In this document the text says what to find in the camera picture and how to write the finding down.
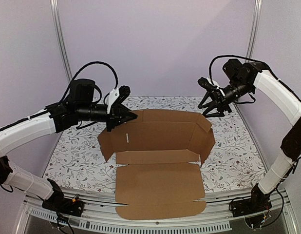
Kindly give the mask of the brown cardboard box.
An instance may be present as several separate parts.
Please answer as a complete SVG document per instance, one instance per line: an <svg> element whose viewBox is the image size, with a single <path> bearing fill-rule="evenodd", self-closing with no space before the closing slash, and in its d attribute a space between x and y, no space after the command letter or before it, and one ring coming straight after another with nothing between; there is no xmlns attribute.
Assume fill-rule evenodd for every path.
<svg viewBox="0 0 301 234"><path fill-rule="evenodd" d="M202 213L207 204L200 166L215 144L202 114L137 110L137 119L103 130L100 150L117 163L117 214L127 220L167 219Z"/></svg>

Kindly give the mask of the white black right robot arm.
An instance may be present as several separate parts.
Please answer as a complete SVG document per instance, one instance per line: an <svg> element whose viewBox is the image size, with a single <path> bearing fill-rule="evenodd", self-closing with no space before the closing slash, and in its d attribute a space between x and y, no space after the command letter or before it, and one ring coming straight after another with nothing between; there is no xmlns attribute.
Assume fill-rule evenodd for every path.
<svg viewBox="0 0 301 234"><path fill-rule="evenodd" d="M256 213L265 205L270 194L285 181L301 158L301 99L281 79L279 79L267 63L236 55L225 55L228 61L223 65L223 72L229 79L225 87L221 87L212 77L212 65L208 68L208 77L198 79L198 84L206 90L206 94L198 107L203 109L206 118L223 117L231 112L230 104L239 104L238 99L246 94L254 95L257 91L271 101L270 114L263 117L272 117L280 114L276 122L268 130L283 133L284 137L277 136L280 149L274 162L262 180L253 187L251 198L246 208Z"/></svg>

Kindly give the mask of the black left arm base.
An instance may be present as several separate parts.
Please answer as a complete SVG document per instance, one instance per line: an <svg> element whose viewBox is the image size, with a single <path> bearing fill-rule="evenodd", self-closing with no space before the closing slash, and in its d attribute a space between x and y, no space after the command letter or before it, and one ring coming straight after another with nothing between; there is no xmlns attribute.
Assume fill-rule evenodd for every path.
<svg viewBox="0 0 301 234"><path fill-rule="evenodd" d="M81 217L85 203L77 198L65 198L59 195L52 195L44 200L42 207L61 214Z"/></svg>

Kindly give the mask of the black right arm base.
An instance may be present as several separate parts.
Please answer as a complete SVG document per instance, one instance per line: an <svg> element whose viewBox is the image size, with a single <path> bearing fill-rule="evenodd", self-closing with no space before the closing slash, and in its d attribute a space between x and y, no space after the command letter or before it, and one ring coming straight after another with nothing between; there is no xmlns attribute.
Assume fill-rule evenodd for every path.
<svg viewBox="0 0 301 234"><path fill-rule="evenodd" d="M272 208L270 197L267 195L251 194L250 198L236 197L229 203L228 209L233 217L239 217Z"/></svg>

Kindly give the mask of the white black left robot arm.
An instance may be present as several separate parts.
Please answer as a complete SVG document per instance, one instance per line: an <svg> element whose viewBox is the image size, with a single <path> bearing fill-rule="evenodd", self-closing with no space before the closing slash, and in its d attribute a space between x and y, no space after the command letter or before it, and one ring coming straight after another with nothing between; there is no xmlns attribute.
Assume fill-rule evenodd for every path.
<svg viewBox="0 0 301 234"><path fill-rule="evenodd" d="M112 89L107 103L94 101L94 92L100 91L93 80L71 81L68 94L58 103L46 106L34 115L0 128L0 186L7 185L31 193L62 212L67 207L60 187L50 179L42 179L11 162L7 154L28 142L43 136L57 134L78 125L79 122L103 122L110 132L116 126L137 118L122 103L130 95L129 86Z"/></svg>

